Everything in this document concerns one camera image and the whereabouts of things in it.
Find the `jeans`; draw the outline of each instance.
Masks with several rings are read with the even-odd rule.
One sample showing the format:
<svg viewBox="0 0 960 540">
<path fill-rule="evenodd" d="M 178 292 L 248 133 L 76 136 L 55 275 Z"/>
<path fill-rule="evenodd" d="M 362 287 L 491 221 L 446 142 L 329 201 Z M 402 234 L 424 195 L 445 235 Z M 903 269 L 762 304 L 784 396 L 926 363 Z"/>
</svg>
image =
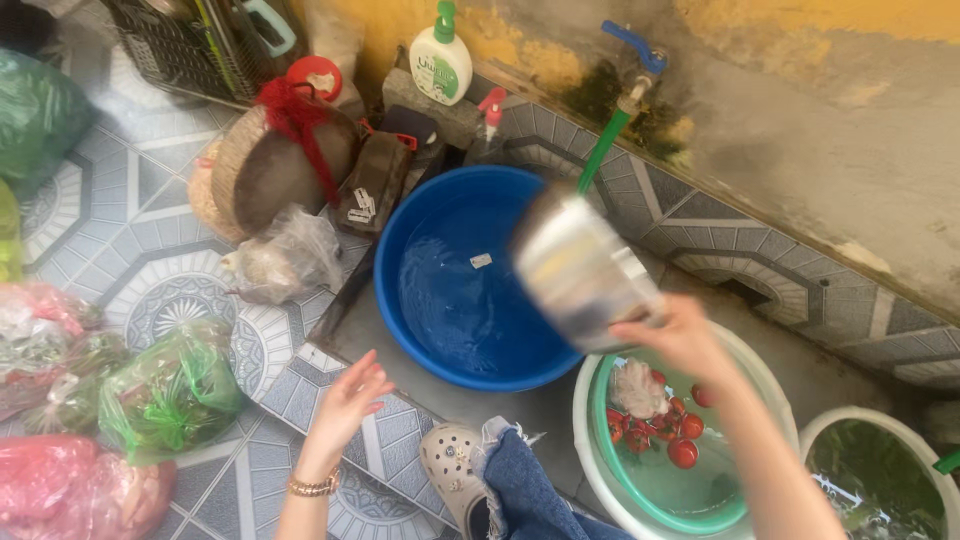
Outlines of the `jeans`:
<svg viewBox="0 0 960 540">
<path fill-rule="evenodd" d="M 484 425 L 483 443 L 474 450 L 471 461 L 487 485 L 491 540 L 633 538 L 619 528 L 571 511 L 554 491 L 522 431 L 501 417 Z"/>
</svg>

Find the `water faucet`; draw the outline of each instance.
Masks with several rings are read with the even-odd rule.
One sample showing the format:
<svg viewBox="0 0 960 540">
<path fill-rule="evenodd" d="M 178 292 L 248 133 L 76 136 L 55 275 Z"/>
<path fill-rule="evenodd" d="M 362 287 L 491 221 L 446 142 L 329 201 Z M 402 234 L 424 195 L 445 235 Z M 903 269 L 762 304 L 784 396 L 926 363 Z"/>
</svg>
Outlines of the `water faucet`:
<svg viewBox="0 0 960 540">
<path fill-rule="evenodd" d="M 603 21 L 600 29 L 614 37 L 619 37 L 636 49 L 640 62 L 630 62 L 620 66 L 619 70 L 625 86 L 629 91 L 617 98 L 616 105 L 625 112 L 633 115 L 639 113 L 640 101 L 643 94 L 654 85 L 654 81 L 667 65 L 666 52 L 662 49 L 651 48 L 641 35 L 628 30 L 611 20 Z"/>
</svg>

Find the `gold wristwatch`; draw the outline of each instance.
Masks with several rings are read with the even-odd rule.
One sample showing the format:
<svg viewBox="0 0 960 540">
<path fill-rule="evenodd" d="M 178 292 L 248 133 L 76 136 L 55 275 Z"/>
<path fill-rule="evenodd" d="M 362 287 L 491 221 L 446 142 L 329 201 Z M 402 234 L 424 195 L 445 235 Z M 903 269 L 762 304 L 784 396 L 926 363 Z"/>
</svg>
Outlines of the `gold wristwatch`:
<svg viewBox="0 0 960 540">
<path fill-rule="evenodd" d="M 294 478 L 293 474 L 291 474 L 290 479 L 287 480 L 287 493 L 299 497 L 324 497 L 326 495 L 333 495 L 338 487 L 340 487 L 339 465 L 334 467 L 333 471 L 330 471 L 330 476 L 326 477 L 326 480 L 320 483 L 301 482 Z"/>
</svg>

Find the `hand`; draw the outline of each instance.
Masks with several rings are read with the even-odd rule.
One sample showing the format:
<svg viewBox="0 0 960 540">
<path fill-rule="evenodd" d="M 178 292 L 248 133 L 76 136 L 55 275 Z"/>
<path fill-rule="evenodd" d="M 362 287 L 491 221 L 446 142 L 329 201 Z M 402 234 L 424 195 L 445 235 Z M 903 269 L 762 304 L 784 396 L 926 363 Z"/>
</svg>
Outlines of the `hand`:
<svg viewBox="0 0 960 540">
<path fill-rule="evenodd" d="M 709 386 L 726 387 L 741 379 L 733 360 L 716 340 L 700 303 L 678 294 L 667 293 L 663 298 L 663 328 L 617 323 L 610 327 L 610 334 L 628 343 L 653 347 L 672 365 Z"/>
<path fill-rule="evenodd" d="M 306 435 L 296 477 L 319 483 L 340 462 L 341 454 L 360 429 L 363 417 L 383 408 L 375 399 L 394 390 L 376 361 L 376 351 L 357 360 L 326 390 L 313 426 Z"/>
</svg>

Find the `red string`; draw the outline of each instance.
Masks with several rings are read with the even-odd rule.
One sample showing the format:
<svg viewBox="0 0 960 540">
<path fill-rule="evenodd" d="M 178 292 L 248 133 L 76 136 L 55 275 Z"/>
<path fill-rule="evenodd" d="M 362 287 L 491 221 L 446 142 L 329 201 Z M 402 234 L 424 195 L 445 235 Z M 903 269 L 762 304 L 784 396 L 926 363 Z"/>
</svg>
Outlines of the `red string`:
<svg viewBox="0 0 960 540">
<path fill-rule="evenodd" d="M 334 208 L 340 206 L 337 185 L 313 136 L 313 128 L 326 123 L 326 110 L 311 104 L 283 77 L 264 85 L 260 95 L 256 96 L 256 102 L 267 107 L 267 123 L 270 127 L 303 147 L 306 158 L 317 171 L 317 179 L 324 189 L 326 200 Z"/>
</svg>

